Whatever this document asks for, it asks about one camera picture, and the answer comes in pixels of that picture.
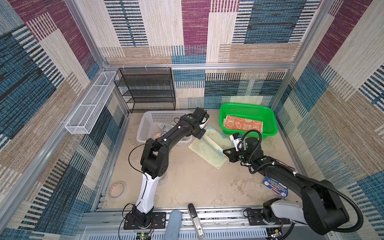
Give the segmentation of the pale yellow towel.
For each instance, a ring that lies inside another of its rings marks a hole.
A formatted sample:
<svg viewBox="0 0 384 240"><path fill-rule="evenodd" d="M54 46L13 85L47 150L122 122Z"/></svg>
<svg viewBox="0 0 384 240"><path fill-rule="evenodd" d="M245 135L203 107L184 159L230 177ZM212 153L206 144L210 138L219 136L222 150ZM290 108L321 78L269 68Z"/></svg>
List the pale yellow towel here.
<svg viewBox="0 0 384 240"><path fill-rule="evenodd" d="M229 159L223 150L233 148L234 143L211 126L206 127L205 130L203 137L200 140L196 138L188 148L214 168L220 169Z"/></svg>

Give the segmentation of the orange pattern towel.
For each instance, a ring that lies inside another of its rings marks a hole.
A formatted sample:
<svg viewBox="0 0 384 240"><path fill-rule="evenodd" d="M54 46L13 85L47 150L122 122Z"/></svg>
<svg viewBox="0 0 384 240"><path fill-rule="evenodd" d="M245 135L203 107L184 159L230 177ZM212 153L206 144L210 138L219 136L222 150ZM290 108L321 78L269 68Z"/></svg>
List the orange pattern towel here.
<svg viewBox="0 0 384 240"><path fill-rule="evenodd" d="M240 117L235 117L231 115L227 115L223 121L224 128L228 130L239 130L239 131L249 131L249 130L257 130L260 133L263 132L263 122L245 119Z"/></svg>

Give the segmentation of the striped rabbit text towel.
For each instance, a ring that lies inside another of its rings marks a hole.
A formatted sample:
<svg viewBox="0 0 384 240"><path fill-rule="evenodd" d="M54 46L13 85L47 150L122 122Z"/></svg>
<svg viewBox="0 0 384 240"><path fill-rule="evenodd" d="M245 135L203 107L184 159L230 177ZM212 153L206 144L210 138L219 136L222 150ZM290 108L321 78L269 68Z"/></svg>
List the striped rabbit text towel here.
<svg viewBox="0 0 384 240"><path fill-rule="evenodd" d="M154 139L158 139L165 135L169 130L171 130L174 125L168 123L158 123L159 132L154 136Z"/></svg>

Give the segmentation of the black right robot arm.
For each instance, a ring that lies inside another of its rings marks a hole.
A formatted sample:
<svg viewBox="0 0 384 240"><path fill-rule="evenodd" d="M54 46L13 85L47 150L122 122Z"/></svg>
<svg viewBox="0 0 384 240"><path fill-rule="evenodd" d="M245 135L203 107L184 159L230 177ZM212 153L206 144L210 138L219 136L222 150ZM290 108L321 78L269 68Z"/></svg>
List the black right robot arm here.
<svg viewBox="0 0 384 240"><path fill-rule="evenodd" d="M331 182L306 177L277 159L264 155L258 138L244 138L236 133L230 136L230 140L234 147L223 151L230 162L240 162L252 175L261 174L264 185L279 194L278 198L263 204L261 216L266 224L276 224L280 219L294 220L308 225L320 235L330 231L356 231L355 227L341 227L350 220L343 201L352 207L355 203L336 190Z"/></svg>

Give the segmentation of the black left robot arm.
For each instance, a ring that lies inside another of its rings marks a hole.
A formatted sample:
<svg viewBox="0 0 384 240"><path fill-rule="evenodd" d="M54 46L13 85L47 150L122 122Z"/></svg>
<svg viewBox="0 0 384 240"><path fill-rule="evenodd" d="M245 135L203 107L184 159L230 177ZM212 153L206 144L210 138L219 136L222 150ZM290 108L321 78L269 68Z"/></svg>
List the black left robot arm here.
<svg viewBox="0 0 384 240"><path fill-rule="evenodd" d="M140 227L148 227L153 222L155 193L160 178L169 167L169 154L172 148L184 137L193 136L201 139L206 130L205 124L209 114L202 108L196 108L193 113L179 117L174 127L157 139L149 138L144 144L140 160L142 186L137 202L132 207L134 222Z"/></svg>

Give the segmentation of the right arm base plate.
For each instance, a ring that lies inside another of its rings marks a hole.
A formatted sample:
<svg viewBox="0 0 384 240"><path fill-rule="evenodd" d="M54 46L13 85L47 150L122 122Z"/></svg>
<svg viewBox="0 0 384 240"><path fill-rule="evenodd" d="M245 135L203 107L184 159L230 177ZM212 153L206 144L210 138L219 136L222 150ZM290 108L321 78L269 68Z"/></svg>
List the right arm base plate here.
<svg viewBox="0 0 384 240"><path fill-rule="evenodd" d="M273 219L266 221L262 214L262 209L246 208L243 215L249 221L250 226L289 226L291 221L288 219Z"/></svg>

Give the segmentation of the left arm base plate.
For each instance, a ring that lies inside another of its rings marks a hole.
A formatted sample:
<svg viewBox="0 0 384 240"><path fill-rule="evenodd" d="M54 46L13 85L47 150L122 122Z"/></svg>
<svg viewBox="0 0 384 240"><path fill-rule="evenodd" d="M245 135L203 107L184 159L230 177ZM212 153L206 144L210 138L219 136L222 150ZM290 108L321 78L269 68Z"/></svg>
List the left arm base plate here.
<svg viewBox="0 0 384 240"><path fill-rule="evenodd" d="M128 213L125 216L124 230L149 230L149 229L164 229L166 226L167 213L166 212L154 212L149 215L149 220L145 224L141 224L134 214Z"/></svg>

